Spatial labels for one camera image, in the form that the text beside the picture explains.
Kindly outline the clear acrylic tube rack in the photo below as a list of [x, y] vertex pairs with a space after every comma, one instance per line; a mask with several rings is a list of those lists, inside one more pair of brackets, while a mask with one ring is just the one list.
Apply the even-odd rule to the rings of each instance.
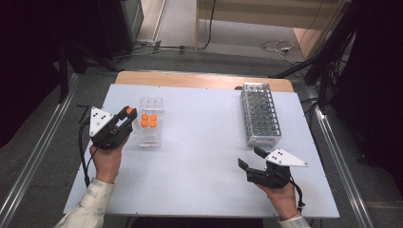
[[[146, 113], [149, 115], [148, 127], [141, 127], [142, 115]], [[149, 126], [150, 115], [156, 114], [158, 116], [157, 127], [151, 128]], [[163, 99], [162, 98], [141, 98], [140, 106], [138, 109], [138, 118], [133, 124], [134, 139], [138, 146], [160, 146], [162, 141], [163, 129]]]

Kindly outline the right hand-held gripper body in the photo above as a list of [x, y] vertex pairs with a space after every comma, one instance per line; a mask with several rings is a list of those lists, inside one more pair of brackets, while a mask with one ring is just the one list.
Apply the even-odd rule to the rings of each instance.
[[264, 170], [255, 168], [246, 173], [248, 181], [269, 187], [271, 189], [281, 189], [291, 181], [291, 166], [308, 167], [308, 163], [284, 149], [277, 148], [265, 158], [266, 167]]

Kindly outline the black metal stand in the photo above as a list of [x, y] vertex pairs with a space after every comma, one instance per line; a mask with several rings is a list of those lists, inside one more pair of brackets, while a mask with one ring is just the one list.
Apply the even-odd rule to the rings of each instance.
[[110, 64], [104, 58], [93, 53], [81, 44], [75, 41], [63, 41], [59, 45], [59, 78], [60, 78], [60, 97], [58, 103], [62, 103], [68, 95], [68, 79], [67, 79], [67, 64], [70, 64], [75, 72], [85, 73], [87, 66], [83, 59], [86, 56], [103, 67], [115, 72], [123, 71], [122, 68]]

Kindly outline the person's left hand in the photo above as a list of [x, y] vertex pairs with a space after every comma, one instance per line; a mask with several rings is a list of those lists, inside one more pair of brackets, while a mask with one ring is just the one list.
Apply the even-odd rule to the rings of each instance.
[[128, 141], [126, 138], [117, 148], [104, 150], [92, 145], [89, 152], [92, 156], [98, 181], [113, 184], [119, 175], [122, 151]]

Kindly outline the metal wire tube rack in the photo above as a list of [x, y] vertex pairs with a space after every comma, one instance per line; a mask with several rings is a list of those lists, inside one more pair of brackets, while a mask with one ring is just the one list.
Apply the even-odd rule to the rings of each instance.
[[247, 145], [275, 146], [282, 134], [270, 86], [244, 83], [240, 100]]

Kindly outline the metal floor rail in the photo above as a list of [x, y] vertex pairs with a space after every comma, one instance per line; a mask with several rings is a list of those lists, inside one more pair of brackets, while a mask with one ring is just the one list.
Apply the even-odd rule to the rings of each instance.
[[56, 105], [45, 130], [30, 153], [28, 161], [23, 166], [18, 178], [5, 197], [5, 201], [0, 209], [0, 228], [7, 228], [9, 226], [18, 205], [28, 190], [29, 184], [39, 164], [47, 153], [48, 146], [67, 112], [79, 83], [80, 75], [73, 73], [68, 81], [70, 91], [67, 93], [65, 99]]
[[358, 223], [359, 228], [374, 228], [372, 218], [369, 214], [363, 198], [361, 197], [357, 185], [355, 184], [355, 180], [348, 167], [348, 164], [344, 160], [343, 154], [338, 146], [327, 115], [323, 114], [320, 111], [320, 108], [316, 106], [315, 116], [321, 128], [321, 132], [325, 138], [325, 141], [328, 145], [328, 149], [330, 150], [330, 154], [336, 166], [337, 173], [346, 192], [348, 202], [355, 214], [355, 219]]

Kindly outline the person's right hand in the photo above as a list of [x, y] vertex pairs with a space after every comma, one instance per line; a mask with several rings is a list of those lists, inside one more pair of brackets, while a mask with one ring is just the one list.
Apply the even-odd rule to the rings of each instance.
[[281, 220], [290, 219], [298, 213], [295, 187], [291, 183], [281, 189], [271, 189], [259, 184], [258, 188], [266, 194]]

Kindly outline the beige wooden cabinet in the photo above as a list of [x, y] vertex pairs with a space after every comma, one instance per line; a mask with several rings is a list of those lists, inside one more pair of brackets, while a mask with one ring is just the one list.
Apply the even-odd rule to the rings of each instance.
[[199, 20], [211, 12], [219, 21], [293, 28], [305, 58], [322, 50], [329, 31], [336, 28], [352, 0], [196, 0]]

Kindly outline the black cabinet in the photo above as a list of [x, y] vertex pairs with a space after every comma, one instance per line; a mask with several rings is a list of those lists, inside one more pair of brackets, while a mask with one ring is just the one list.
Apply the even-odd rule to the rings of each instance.
[[106, 31], [109, 58], [134, 48], [144, 20], [141, 0], [97, 0]]

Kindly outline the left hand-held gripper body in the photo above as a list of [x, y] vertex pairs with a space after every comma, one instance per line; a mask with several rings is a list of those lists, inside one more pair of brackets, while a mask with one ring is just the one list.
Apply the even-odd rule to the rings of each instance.
[[93, 106], [89, 121], [89, 137], [93, 145], [104, 150], [117, 148], [132, 132], [119, 129], [125, 120], [117, 121], [116, 114]]

